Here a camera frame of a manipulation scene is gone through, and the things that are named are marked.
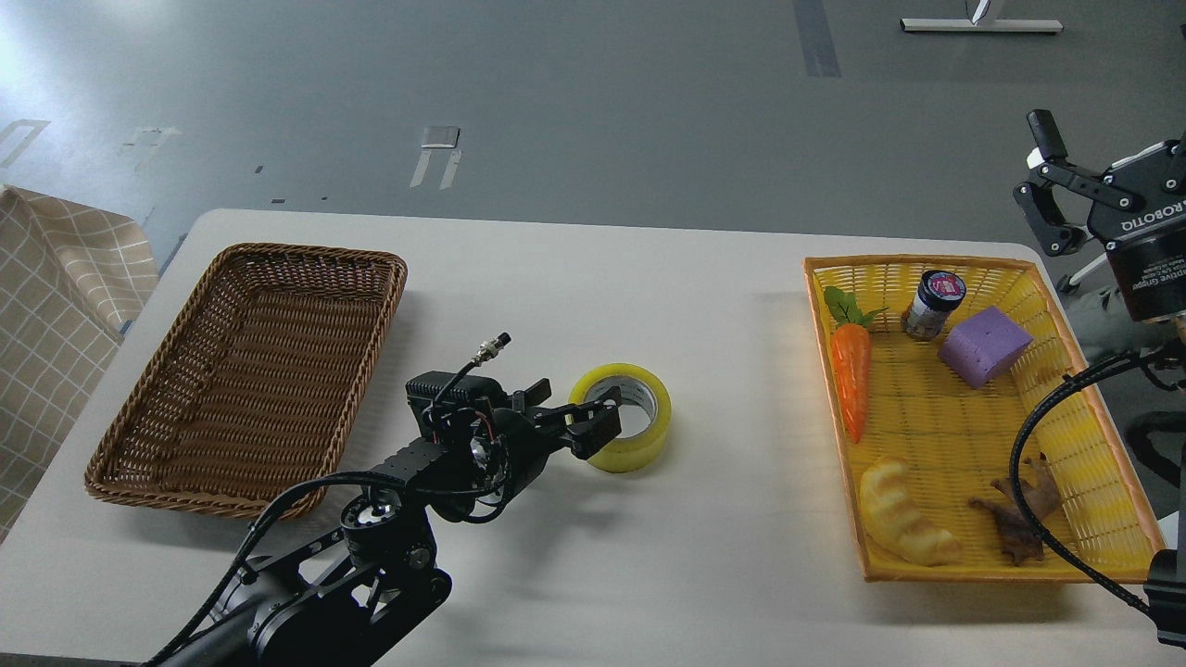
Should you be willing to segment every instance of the toy ginger root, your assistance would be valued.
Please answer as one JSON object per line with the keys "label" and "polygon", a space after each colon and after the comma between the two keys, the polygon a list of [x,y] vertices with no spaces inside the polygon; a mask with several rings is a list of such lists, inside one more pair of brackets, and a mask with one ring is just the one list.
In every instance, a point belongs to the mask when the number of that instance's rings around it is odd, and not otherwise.
{"label": "toy ginger root", "polygon": [[873,541],[914,565],[946,565],[959,560],[963,547],[949,531],[923,516],[906,489],[906,462],[879,458],[861,476],[861,522]]}
{"label": "toy ginger root", "polygon": [[[1054,476],[1050,471],[1050,462],[1046,455],[1039,455],[1039,459],[1025,459],[1026,465],[1032,468],[1038,476],[1038,485],[1021,479],[1021,494],[1034,510],[1038,519],[1045,519],[1063,504],[1061,496],[1058,495],[1058,487],[1054,484]],[[1013,493],[1007,478],[997,478],[990,485],[1005,494],[1005,497],[1013,501]],[[996,534],[1001,538],[1001,553],[1007,553],[1013,558],[1013,565],[1020,566],[1027,558],[1042,560],[1045,554],[1041,548],[1041,538],[1034,534],[1029,523],[1014,501],[1009,506],[997,504],[993,501],[973,497],[968,501],[971,507],[978,507],[993,513],[996,521]]]}

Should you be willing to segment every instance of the tape roll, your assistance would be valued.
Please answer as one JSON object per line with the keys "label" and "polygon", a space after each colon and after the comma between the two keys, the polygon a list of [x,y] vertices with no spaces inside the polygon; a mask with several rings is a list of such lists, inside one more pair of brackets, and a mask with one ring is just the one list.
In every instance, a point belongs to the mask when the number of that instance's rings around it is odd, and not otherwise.
{"label": "tape roll", "polygon": [[621,388],[621,402],[638,406],[650,418],[650,424],[629,438],[614,440],[589,458],[589,463],[606,472],[630,472],[655,460],[667,444],[668,424],[671,423],[671,398],[667,387],[651,371],[630,363],[607,363],[585,374],[569,402],[582,404],[595,399],[610,387]]}

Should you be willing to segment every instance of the jar lid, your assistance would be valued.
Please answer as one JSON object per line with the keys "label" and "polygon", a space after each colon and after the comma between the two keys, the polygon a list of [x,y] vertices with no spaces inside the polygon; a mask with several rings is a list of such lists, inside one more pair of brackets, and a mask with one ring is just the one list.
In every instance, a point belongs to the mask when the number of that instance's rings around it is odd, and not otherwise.
{"label": "jar lid", "polygon": [[918,284],[918,298],[926,307],[951,312],[959,307],[968,287],[963,280],[949,271],[927,271]]}

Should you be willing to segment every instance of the bread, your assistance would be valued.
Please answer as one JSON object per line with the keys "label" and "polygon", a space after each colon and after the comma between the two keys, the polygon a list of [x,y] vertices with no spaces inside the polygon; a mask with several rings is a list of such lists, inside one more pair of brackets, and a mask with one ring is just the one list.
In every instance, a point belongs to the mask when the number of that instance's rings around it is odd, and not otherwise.
{"label": "bread", "polygon": [[914,565],[956,563],[959,540],[923,516],[906,489],[906,462],[879,458],[861,476],[857,504],[861,523],[873,541]]}

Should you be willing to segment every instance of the cable connector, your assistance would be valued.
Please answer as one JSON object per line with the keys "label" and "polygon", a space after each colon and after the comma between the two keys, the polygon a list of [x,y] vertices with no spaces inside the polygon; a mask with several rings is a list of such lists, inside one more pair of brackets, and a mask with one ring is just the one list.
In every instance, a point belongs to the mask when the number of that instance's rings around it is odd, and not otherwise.
{"label": "cable connector", "polygon": [[483,363],[498,356],[498,352],[506,347],[506,343],[511,342],[510,333],[503,331],[497,338],[492,341],[486,341],[478,345],[478,354],[473,355],[471,360],[474,367],[482,366]]}

